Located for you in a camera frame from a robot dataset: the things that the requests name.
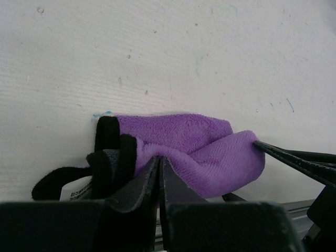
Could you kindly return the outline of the purple towel black trim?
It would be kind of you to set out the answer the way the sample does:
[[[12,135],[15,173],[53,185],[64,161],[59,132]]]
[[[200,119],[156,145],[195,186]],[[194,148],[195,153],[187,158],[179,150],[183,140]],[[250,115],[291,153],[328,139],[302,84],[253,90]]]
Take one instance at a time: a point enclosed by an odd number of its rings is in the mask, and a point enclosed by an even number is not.
[[[203,198],[222,196],[256,180],[265,155],[251,131],[233,132],[225,120],[199,114],[102,116],[85,167],[60,167],[32,189],[36,201],[109,197],[140,175],[154,156]]]

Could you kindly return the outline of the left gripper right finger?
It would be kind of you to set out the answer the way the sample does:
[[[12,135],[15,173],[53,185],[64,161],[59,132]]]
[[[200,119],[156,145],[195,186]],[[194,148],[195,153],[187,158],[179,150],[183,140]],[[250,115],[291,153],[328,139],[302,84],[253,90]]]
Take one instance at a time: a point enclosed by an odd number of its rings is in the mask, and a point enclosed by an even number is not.
[[[160,162],[160,221],[167,251],[304,251],[285,209],[268,202],[210,203]]]

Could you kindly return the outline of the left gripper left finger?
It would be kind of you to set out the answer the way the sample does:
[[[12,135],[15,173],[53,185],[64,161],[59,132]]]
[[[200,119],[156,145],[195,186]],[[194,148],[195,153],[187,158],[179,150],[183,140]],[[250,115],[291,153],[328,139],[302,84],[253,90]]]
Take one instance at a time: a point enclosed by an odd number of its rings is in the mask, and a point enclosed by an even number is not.
[[[152,251],[159,165],[101,200],[1,204],[1,251]]]

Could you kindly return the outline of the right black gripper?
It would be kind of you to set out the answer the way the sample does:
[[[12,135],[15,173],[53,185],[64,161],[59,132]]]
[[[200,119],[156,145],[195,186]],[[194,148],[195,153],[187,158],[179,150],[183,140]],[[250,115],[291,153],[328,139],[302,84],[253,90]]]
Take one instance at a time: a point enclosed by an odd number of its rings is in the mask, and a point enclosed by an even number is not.
[[[335,252],[335,155],[286,150],[261,141],[254,141],[253,145],[278,161],[326,185],[307,211],[307,217],[313,225],[302,242],[306,251]]]

